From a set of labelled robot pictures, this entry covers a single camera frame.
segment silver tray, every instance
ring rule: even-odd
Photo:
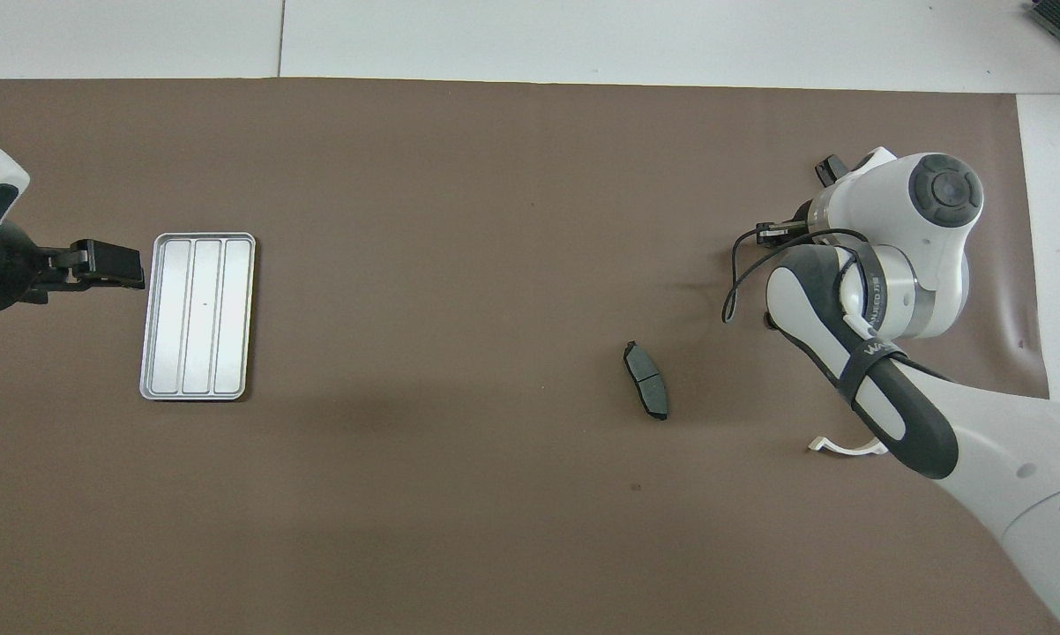
[[[155,241],[139,392],[153,401],[244,394],[255,274],[251,233],[163,233]]]

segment white floor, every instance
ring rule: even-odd
[[[1023,0],[4,0],[0,77],[422,80],[1017,92],[1060,401],[1060,43]]]

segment brown mat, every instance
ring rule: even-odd
[[[243,402],[139,398],[143,293],[0,314],[0,633],[1060,632],[933,483],[803,449],[869,435],[763,275],[717,317],[732,237],[877,144],[987,192],[905,347],[1045,395],[1009,95],[0,82],[39,244],[260,241]]]

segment white bracket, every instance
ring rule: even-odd
[[[812,443],[809,443],[809,449],[828,449],[830,452],[835,452],[835,454],[844,454],[845,457],[863,457],[866,454],[886,454],[886,446],[877,438],[872,438],[871,441],[867,442],[865,445],[852,448],[836,445],[829,438],[817,437],[812,439]]]

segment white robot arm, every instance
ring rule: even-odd
[[[808,210],[815,232],[768,277],[768,318],[876,438],[989,529],[1060,620],[1060,403],[960,386],[909,361],[964,305],[966,234],[983,206],[960,160],[877,149]]]
[[[15,302],[47,304],[48,292],[82,292],[91,286],[145,288],[135,249],[84,239],[70,248],[38,248],[5,221],[28,188],[29,176],[0,149],[0,311]]]

